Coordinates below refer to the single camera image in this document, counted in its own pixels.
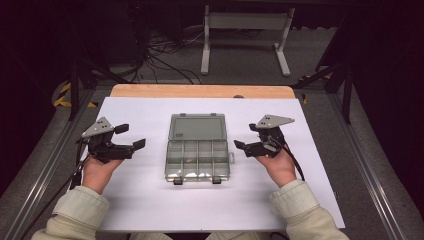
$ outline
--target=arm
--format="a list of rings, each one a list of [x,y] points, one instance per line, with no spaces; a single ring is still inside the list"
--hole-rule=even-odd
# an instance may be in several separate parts
[[[107,164],[89,158],[84,166],[82,186],[66,193],[57,202],[47,228],[37,231],[32,239],[95,239],[109,209],[109,202],[101,196],[120,160]]]
[[[287,220],[290,239],[348,239],[331,214],[319,205],[309,185],[296,179],[293,160],[285,151],[274,158],[260,156],[257,160],[280,187],[271,195],[271,201],[274,212]]]

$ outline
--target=forearm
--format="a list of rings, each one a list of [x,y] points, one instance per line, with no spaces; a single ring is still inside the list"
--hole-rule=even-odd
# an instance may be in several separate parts
[[[95,239],[109,202],[86,187],[76,187],[56,204],[47,228],[36,232],[32,239]]]
[[[285,185],[271,195],[271,200],[276,213],[287,220],[290,239],[348,239],[305,182],[296,180]]]

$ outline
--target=sleeve cuff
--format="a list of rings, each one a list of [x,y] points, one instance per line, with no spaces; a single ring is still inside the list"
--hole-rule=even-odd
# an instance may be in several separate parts
[[[272,193],[271,202],[274,212],[283,218],[294,217],[319,205],[309,185],[302,180],[292,181]]]
[[[108,210],[109,202],[105,197],[90,188],[77,186],[59,199],[53,214],[97,229]]]

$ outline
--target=gray plastic case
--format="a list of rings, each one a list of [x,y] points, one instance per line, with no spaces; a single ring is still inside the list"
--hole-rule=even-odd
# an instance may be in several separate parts
[[[168,137],[165,178],[221,183],[230,177],[225,116],[223,114],[173,114]]]

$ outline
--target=table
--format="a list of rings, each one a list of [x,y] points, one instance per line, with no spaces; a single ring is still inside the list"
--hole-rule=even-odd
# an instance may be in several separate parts
[[[234,99],[243,95],[249,99]],[[231,165],[229,181],[185,182],[175,186],[164,179],[166,143],[171,113],[208,113],[226,116]],[[254,159],[235,148],[233,140],[258,141],[248,124],[265,114],[296,119],[282,127],[318,200],[344,223],[299,101],[289,87],[204,85],[117,85],[99,113],[112,125],[129,123],[130,130],[115,135],[116,144],[146,138],[115,172],[104,191],[111,208],[100,226],[103,231],[212,232],[278,231],[285,221],[271,212],[269,194],[278,187]]]

